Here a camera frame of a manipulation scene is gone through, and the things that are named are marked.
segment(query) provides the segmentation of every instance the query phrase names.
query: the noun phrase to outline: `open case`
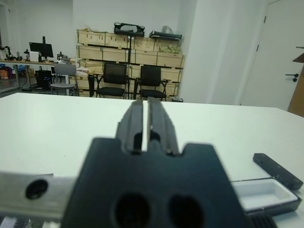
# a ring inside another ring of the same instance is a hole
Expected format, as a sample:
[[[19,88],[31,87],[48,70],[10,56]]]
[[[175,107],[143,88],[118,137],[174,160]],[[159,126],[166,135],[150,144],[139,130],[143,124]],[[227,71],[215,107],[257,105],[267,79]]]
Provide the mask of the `open case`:
[[[285,214],[296,210],[302,201],[274,178],[234,181],[231,184],[246,214]]]
[[[182,35],[152,31],[149,37],[167,40],[180,40],[182,38]]]
[[[144,37],[144,26],[114,23],[114,33],[119,35],[126,35],[131,37]]]

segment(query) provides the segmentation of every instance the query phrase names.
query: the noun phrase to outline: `white door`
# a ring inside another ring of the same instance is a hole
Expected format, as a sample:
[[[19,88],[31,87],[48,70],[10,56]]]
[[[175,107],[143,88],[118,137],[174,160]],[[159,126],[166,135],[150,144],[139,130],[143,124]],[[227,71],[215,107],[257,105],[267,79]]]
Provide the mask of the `white door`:
[[[245,89],[242,105],[287,110],[303,67],[292,62],[303,53],[304,0],[279,0],[267,8],[259,49]]]

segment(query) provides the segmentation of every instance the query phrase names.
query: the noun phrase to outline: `screw hole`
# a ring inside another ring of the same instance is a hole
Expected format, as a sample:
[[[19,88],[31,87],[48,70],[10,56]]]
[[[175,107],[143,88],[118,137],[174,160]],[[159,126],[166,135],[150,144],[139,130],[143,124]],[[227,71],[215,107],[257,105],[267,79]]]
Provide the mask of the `screw hole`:
[[[199,204],[191,197],[174,196],[169,202],[169,215],[177,228],[200,228],[204,220]]]
[[[39,199],[48,190],[46,180],[36,180],[30,183],[26,189],[25,196],[30,200]]]
[[[121,228],[144,228],[150,219],[150,207],[143,196],[127,194],[118,201],[115,214]]]

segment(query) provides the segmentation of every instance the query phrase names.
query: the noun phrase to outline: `white wall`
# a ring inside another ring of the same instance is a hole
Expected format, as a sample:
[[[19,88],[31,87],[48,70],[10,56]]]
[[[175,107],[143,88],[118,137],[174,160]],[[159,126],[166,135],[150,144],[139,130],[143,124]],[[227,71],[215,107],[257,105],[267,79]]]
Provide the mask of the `white wall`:
[[[257,47],[259,25],[263,23],[265,0],[235,0],[228,40],[218,72],[213,104],[238,105],[238,92],[243,78],[250,72]]]
[[[185,102],[206,103],[227,21],[228,0],[198,0],[180,87]]]
[[[197,0],[180,96],[236,104],[248,73],[265,0]]]
[[[187,55],[189,50],[196,4],[197,0],[181,1],[180,4],[177,34],[183,35],[181,48],[184,55]]]
[[[15,0],[14,7],[19,51],[29,49],[29,42],[41,43],[45,36],[46,42],[52,44],[54,59],[60,51],[76,56],[73,0]]]
[[[181,0],[74,0],[75,29],[113,32],[115,22],[145,26],[145,36],[164,25],[177,29]]]

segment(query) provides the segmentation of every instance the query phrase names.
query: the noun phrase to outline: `computer tower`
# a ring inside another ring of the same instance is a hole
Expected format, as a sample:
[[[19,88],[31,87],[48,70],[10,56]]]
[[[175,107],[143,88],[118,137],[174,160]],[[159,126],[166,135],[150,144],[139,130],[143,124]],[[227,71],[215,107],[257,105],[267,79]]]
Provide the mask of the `computer tower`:
[[[37,87],[50,89],[50,85],[52,83],[52,72],[49,70],[37,70],[36,81]]]

